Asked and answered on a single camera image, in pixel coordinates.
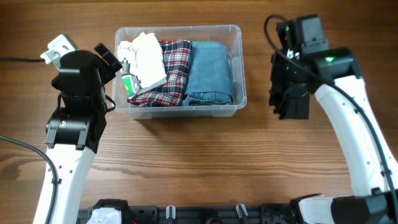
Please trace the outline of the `white printed t-shirt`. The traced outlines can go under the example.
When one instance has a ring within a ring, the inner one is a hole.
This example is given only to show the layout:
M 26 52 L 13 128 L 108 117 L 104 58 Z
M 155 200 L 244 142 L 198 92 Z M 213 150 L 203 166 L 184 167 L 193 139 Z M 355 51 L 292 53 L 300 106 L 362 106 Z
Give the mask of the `white printed t-shirt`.
M 143 32 L 132 42 L 122 41 L 117 56 L 128 100 L 166 83 L 163 50 L 155 34 Z

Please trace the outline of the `black garment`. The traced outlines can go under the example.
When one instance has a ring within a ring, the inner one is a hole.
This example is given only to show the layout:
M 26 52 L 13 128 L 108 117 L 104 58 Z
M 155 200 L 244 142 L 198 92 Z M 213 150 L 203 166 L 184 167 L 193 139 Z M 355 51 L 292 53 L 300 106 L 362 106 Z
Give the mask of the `black garment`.
M 308 119 L 310 93 L 304 82 L 306 74 L 274 53 L 271 57 L 269 105 L 279 119 Z

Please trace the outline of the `red navy plaid cloth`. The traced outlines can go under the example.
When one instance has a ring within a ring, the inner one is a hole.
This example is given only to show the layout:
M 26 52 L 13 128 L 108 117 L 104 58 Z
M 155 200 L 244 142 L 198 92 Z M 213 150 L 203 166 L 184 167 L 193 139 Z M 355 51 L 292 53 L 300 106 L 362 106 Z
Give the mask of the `red navy plaid cloth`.
M 140 108 L 181 106 L 187 88 L 192 59 L 193 42 L 190 40 L 158 40 L 162 49 L 165 84 L 127 100 Z

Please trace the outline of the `blue denim jeans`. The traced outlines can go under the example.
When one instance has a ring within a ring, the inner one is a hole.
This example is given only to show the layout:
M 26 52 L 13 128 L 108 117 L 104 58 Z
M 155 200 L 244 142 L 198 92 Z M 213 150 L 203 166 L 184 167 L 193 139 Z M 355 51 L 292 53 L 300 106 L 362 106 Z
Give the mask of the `blue denim jeans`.
M 225 44 L 194 42 L 182 106 L 230 105 L 233 96 L 233 79 Z

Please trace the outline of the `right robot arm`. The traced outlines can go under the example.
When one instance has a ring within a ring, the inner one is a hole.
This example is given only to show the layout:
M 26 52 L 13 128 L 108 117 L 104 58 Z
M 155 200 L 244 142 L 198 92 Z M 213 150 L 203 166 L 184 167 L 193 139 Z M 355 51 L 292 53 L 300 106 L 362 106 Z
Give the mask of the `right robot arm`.
M 314 96 L 333 126 L 351 196 L 293 199 L 296 223 L 396 223 L 397 161 L 372 111 L 360 66 L 346 47 L 331 49 L 317 15 L 276 26 L 269 104 L 280 119 L 308 119 Z

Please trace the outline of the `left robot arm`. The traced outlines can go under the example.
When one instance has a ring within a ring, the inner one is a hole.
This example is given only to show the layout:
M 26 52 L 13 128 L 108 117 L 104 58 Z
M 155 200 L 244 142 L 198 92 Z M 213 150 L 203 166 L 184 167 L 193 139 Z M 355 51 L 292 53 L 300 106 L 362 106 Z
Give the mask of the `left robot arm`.
M 34 223 L 75 223 L 88 171 L 115 106 L 105 84 L 122 68 L 102 43 L 94 52 L 74 50 L 60 58 L 51 85 L 59 91 L 57 107 L 45 132 L 49 159 Z

